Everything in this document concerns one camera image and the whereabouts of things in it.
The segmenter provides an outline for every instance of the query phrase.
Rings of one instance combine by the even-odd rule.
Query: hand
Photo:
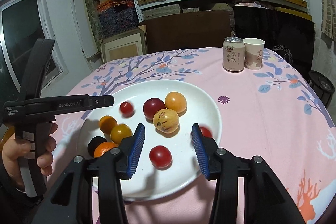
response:
[[[58,125],[51,123],[50,134],[54,133]],[[53,152],[56,148],[56,141],[53,137],[49,136],[46,143],[47,151],[37,158],[37,165],[41,168],[41,173],[45,176],[51,175],[53,172]],[[18,189],[24,189],[23,180],[21,177],[20,167],[17,162],[17,158],[24,156],[31,150],[31,144],[29,141],[24,139],[15,139],[15,134],[4,144],[2,149],[2,161],[3,165],[9,174],[9,176],[16,182]]]

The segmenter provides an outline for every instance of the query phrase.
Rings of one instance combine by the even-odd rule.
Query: black stool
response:
[[[333,83],[330,82],[323,74],[311,70],[309,73],[309,85],[320,98],[325,108],[328,108],[331,98],[335,92]]]

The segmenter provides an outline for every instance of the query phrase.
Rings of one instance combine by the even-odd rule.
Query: red cherry tomato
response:
[[[159,98],[151,98],[145,101],[145,103],[143,104],[143,113],[148,120],[152,121],[155,113],[165,108],[165,103]]]
[[[134,107],[131,103],[129,102],[123,102],[121,105],[120,105],[120,111],[121,113],[123,114],[124,117],[130,117],[133,115],[134,113]]]
[[[167,147],[155,146],[149,152],[149,159],[156,168],[168,167],[172,162],[171,153]]]
[[[204,137],[212,138],[211,131],[206,127],[199,127]]]

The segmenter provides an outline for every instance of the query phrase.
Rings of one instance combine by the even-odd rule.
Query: screw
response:
[[[260,164],[260,163],[263,162],[263,158],[260,157],[260,156],[255,156],[255,157],[253,158],[253,160],[254,160],[256,163],[258,163],[258,164]]]
[[[120,149],[117,148],[117,147],[112,148],[112,149],[110,150],[110,153],[111,153],[112,155],[117,155],[117,154],[120,153]]]
[[[216,150],[216,152],[217,152],[218,155],[225,155],[226,150],[224,148],[218,148]]]
[[[76,157],[73,158],[73,161],[74,161],[75,163],[80,163],[82,160],[83,160],[83,157],[82,157],[82,156],[76,156]]]

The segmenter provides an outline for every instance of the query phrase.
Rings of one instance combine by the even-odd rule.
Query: pink tablecloth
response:
[[[325,107],[301,75],[270,50],[264,50],[263,68],[258,71],[229,73],[222,61],[222,48],[166,51],[116,60],[98,68],[69,94],[113,94],[128,85],[154,79],[197,85],[220,109],[221,146],[236,156],[264,157],[288,188],[306,223],[315,223],[336,192],[336,129]],[[57,117],[59,128],[53,136],[58,147],[50,184],[76,155],[76,139],[87,114]],[[126,206],[129,223],[208,223],[214,189],[214,182],[200,176],[172,196],[134,202]],[[243,223],[243,197],[240,191],[237,223]],[[94,223],[99,223],[97,202],[94,193]]]

